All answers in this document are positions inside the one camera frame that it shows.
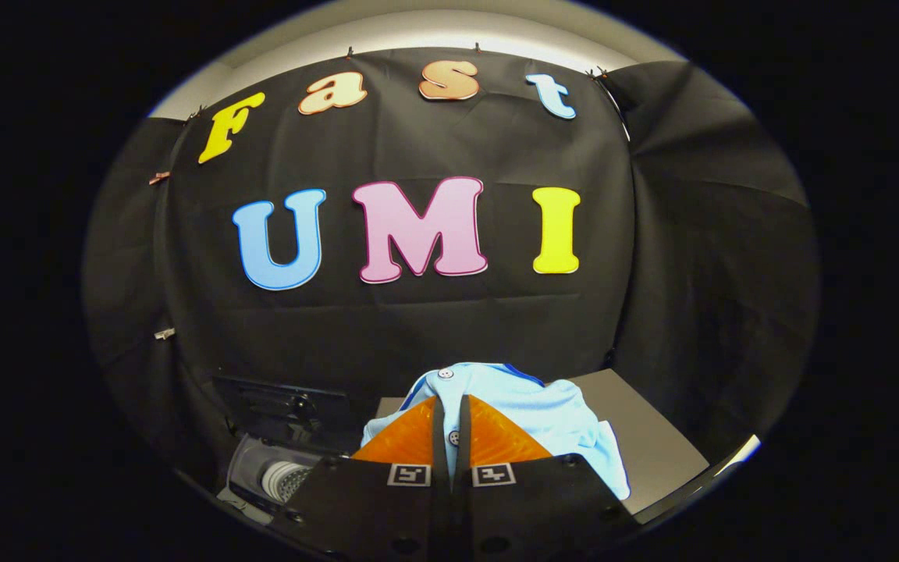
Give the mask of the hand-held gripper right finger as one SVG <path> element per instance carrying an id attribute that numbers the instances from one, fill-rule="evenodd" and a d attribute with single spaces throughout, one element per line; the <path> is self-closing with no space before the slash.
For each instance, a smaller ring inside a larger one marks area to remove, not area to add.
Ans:
<path id="1" fill-rule="evenodd" d="M 453 559 L 593 559 L 640 523 L 580 454 L 549 454 L 481 398 L 460 403 Z"/>

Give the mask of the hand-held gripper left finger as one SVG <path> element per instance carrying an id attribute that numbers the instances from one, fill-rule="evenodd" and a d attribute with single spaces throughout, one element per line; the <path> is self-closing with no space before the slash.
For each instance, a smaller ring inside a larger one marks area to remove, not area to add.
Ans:
<path id="1" fill-rule="evenodd" d="M 428 558 L 434 499 L 447 484 L 446 456 L 436 450 L 443 413 L 431 397 L 400 416 L 421 414 L 427 462 L 322 458 L 271 520 L 271 533 L 318 559 Z"/>

